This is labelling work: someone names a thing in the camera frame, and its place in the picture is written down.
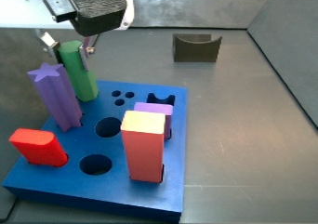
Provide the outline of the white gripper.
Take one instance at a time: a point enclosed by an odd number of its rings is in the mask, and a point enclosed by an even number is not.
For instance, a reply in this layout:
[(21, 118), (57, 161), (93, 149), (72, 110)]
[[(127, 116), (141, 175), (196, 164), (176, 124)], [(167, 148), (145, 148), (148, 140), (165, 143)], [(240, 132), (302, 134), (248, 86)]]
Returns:
[[(115, 30), (127, 30), (133, 20), (133, 3), (127, 0), (127, 9), (120, 27)], [(0, 0), (0, 28), (73, 28), (66, 20), (57, 23), (45, 7), (42, 0)], [(52, 38), (48, 32), (40, 36), (46, 46), (46, 51), (54, 60), (61, 63), (58, 48), (61, 44)], [(84, 38), (78, 46), (78, 55), (82, 69), (89, 71), (88, 59), (95, 54), (92, 37)]]

